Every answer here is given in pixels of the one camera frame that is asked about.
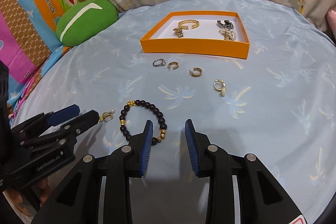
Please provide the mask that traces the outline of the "left hand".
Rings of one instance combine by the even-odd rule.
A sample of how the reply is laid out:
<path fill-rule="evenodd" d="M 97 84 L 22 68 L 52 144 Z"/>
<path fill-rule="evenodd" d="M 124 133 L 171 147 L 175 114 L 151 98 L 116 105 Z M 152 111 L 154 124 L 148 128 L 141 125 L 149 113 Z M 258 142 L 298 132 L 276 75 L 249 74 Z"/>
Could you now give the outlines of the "left hand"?
<path fill-rule="evenodd" d="M 48 178 L 44 178 L 35 186 L 28 187 L 23 190 L 16 190 L 13 188 L 6 189 L 3 194 L 8 201 L 23 215 L 27 217 L 33 216 L 33 205 L 39 199 L 39 207 L 46 202 L 50 196 L 51 188 L 49 186 Z"/>

